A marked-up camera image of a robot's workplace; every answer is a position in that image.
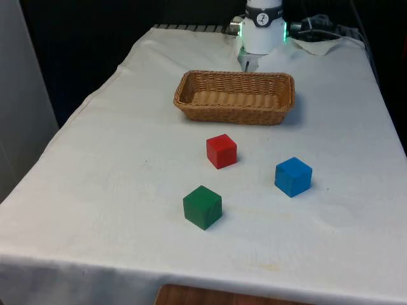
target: wicker basket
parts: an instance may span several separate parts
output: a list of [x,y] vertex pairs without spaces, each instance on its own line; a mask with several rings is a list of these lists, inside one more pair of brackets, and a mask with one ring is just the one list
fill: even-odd
[[189,71],[174,104],[194,121],[277,125],[294,107],[292,76],[284,73]]

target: white wall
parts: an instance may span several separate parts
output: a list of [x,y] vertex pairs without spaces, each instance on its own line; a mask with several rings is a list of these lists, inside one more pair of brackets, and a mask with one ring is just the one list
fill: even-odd
[[0,202],[57,131],[18,0],[0,0]]

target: green light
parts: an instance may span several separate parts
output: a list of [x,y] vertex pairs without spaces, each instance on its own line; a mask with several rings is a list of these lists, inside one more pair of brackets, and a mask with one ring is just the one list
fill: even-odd
[[287,40],[288,32],[287,32],[287,22],[284,22],[284,36],[282,38],[283,41]]
[[242,22],[239,23],[239,37],[242,37]]

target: red cube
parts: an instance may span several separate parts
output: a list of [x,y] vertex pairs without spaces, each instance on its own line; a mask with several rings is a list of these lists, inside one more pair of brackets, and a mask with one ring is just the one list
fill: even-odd
[[237,145],[227,135],[206,140],[206,152],[209,161],[217,169],[237,162]]

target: basket rim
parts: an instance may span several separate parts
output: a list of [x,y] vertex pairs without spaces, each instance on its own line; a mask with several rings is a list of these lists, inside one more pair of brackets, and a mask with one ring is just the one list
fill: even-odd
[[[282,107],[255,107],[255,106],[239,106],[239,105],[193,105],[193,104],[187,104],[184,102],[181,102],[181,92],[183,91],[184,85],[186,83],[187,78],[191,74],[216,74],[216,75],[267,75],[267,76],[284,76],[286,78],[290,79],[289,86],[291,90],[290,94],[290,101],[287,105],[282,106]],[[235,109],[235,110],[258,110],[258,111],[263,111],[263,112],[287,112],[290,111],[294,105],[295,105],[295,91],[294,91],[294,78],[287,73],[284,72],[229,72],[229,71],[206,71],[206,70],[191,70],[188,71],[184,74],[184,76],[181,79],[181,82],[179,83],[179,86],[175,92],[174,95],[174,105],[180,110],[199,110],[199,109]]]

